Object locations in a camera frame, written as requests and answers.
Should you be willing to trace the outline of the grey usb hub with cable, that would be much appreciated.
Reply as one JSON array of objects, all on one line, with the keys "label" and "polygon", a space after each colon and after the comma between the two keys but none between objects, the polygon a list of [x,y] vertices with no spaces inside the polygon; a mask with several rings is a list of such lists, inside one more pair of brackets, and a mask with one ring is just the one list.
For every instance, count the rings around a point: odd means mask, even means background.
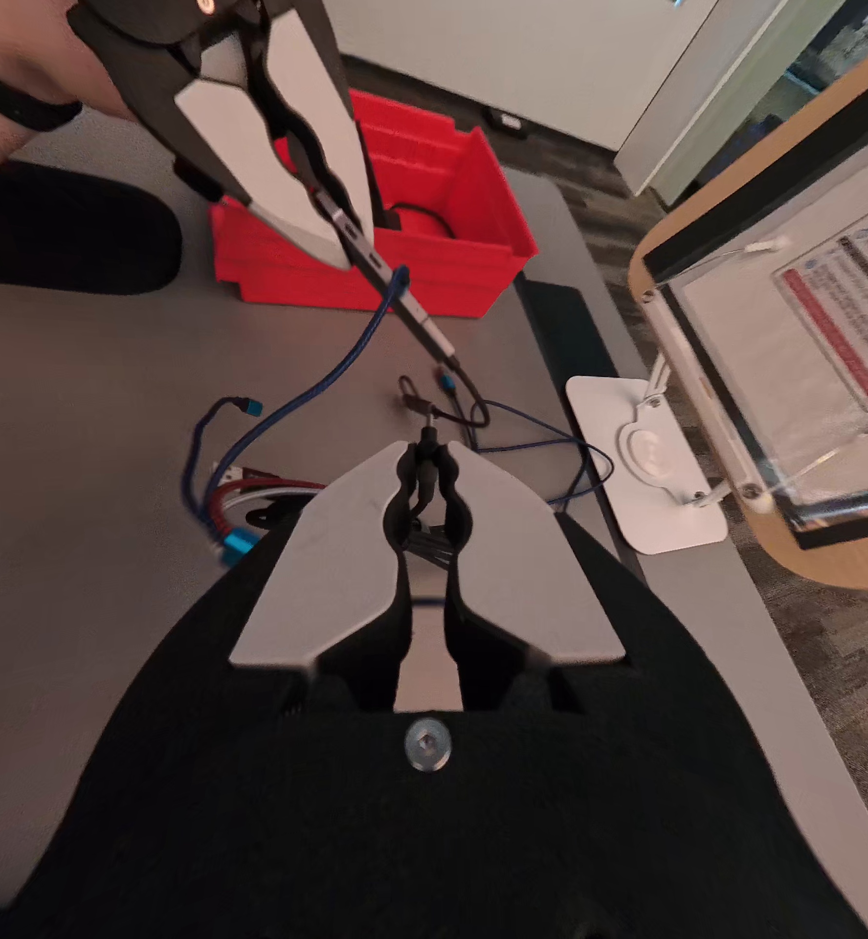
[{"label": "grey usb hub with cable", "polygon": [[486,429],[491,423],[488,405],[460,364],[454,347],[411,293],[407,268],[390,268],[356,223],[342,207],[334,203],[329,194],[316,190],[313,199],[318,210],[334,227],[352,266],[379,293],[386,312],[395,313],[431,359],[452,373],[466,388],[474,406],[470,419],[463,424],[477,430]]}]

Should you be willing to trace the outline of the instruction board on white stand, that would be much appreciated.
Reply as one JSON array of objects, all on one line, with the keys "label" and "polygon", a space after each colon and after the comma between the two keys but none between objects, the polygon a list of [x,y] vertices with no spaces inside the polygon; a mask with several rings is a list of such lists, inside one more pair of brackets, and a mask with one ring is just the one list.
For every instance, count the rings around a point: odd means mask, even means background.
[{"label": "instruction board on white stand", "polygon": [[868,58],[664,218],[628,285],[650,376],[565,384],[623,540],[717,545],[733,495],[782,566],[868,590]]}]

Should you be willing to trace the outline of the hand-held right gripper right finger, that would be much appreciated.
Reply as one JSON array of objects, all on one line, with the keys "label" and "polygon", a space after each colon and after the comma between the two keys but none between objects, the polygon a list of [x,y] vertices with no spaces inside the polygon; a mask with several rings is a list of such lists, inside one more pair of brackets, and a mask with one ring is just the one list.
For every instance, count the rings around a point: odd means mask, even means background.
[{"label": "hand-held right gripper right finger", "polygon": [[552,666],[618,662],[625,649],[551,507],[464,445],[447,446],[451,495],[467,510],[456,554],[459,598],[473,615]]}]

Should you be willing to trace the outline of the dark rectangular desk mat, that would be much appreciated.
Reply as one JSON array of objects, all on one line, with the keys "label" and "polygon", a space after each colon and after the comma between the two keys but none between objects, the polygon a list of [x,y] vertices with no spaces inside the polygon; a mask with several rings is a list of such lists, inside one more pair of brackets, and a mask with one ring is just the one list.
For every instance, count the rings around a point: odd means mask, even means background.
[{"label": "dark rectangular desk mat", "polygon": [[577,288],[523,273],[513,285],[559,395],[572,378],[620,376]]}]

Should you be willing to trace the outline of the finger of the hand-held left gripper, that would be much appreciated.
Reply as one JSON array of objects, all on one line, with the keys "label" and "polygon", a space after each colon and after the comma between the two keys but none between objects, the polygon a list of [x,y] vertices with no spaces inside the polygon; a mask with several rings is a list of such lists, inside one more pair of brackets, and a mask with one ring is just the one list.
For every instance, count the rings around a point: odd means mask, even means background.
[{"label": "finger of the hand-held left gripper", "polygon": [[250,196],[252,215],[310,258],[349,270],[334,227],[296,176],[264,68],[266,42],[217,42],[202,54],[200,78],[175,101],[201,138],[227,161]]},{"label": "finger of the hand-held left gripper", "polygon": [[264,68],[297,178],[374,237],[370,174],[334,30],[321,2],[264,1]]}]

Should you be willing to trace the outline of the black floor outlet box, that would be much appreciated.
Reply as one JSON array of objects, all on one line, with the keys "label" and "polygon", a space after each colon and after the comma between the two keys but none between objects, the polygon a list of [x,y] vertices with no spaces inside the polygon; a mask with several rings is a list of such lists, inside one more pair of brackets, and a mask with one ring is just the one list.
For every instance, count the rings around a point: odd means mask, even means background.
[{"label": "black floor outlet box", "polygon": [[520,115],[488,105],[483,107],[482,115],[488,127],[497,134],[503,134],[517,140],[527,140],[531,135],[531,124]]}]

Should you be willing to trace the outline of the red plastic bin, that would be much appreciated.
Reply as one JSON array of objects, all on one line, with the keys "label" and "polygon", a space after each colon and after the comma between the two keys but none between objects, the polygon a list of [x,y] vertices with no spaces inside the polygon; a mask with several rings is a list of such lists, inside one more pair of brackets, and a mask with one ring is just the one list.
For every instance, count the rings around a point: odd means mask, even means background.
[{"label": "red plastic bin", "polygon": [[[538,247],[481,129],[353,90],[371,161],[375,245],[431,315],[483,317]],[[215,278],[246,302],[372,311],[378,294],[355,269],[317,263],[230,199],[211,205]]]}]

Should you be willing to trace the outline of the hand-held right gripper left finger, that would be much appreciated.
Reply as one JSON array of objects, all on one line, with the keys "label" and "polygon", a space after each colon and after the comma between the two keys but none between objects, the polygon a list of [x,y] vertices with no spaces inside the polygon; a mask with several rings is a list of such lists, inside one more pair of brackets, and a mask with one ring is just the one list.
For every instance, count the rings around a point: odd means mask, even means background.
[{"label": "hand-held right gripper left finger", "polygon": [[395,603],[399,552],[384,529],[407,442],[394,442],[302,510],[229,661],[314,671],[320,656]]}]

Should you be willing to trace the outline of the black wristband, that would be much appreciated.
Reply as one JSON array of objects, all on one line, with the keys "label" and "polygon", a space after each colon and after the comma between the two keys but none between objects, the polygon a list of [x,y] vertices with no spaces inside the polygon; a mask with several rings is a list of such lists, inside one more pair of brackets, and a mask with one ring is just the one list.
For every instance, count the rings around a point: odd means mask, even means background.
[{"label": "black wristband", "polygon": [[73,122],[83,111],[81,101],[50,103],[0,80],[0,115],[37,134],[47,134]]}]

